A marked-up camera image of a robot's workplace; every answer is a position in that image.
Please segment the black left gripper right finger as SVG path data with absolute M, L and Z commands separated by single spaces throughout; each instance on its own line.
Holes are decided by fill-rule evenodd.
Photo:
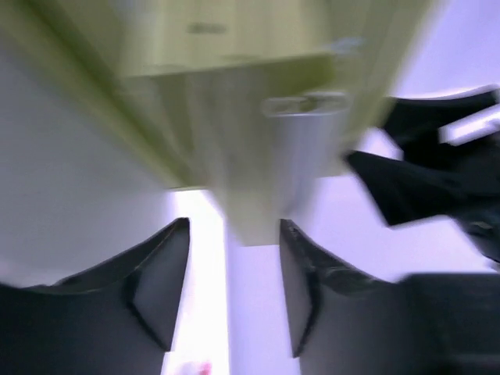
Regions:
M 496 374 L 499 277 L 414 273 L 395 283 L 280 222 L 291 351 L 303 374 Z

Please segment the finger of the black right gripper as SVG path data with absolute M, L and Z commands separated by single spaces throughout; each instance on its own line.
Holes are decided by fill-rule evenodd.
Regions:
M 366 153 L 346 157 L 389 227 L 432 216 L 456 216 L 484 205 L 456 173 L 445 173 Z

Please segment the green metal drawer cabinet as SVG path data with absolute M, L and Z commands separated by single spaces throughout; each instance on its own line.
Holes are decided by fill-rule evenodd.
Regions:
M 275 245 L 391 104 L 431 1 L 29 1 L 182 188 Z

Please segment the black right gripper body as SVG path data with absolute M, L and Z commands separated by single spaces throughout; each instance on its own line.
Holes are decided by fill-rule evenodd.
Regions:
M 466 182 L 483 179 L 488 187 L 499 182 L 499 122 L 492 130 L 463 139 L 444 141 L 446 126 L 499 104 L 497 87 L 466 91 L 461 97 L 398 98 L 384 123 L 384 131 L 403 151 L 406 162 L 434 170 L 478 172 Z M 460 204 L 448 214 L 485 258 L 499 268 L 499 201 Z

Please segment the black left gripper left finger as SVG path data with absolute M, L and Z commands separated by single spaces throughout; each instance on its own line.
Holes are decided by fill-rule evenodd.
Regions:
M 4 374 L 159 374 L 171 349 L 190 221 L 57 284 L 1 287 Z

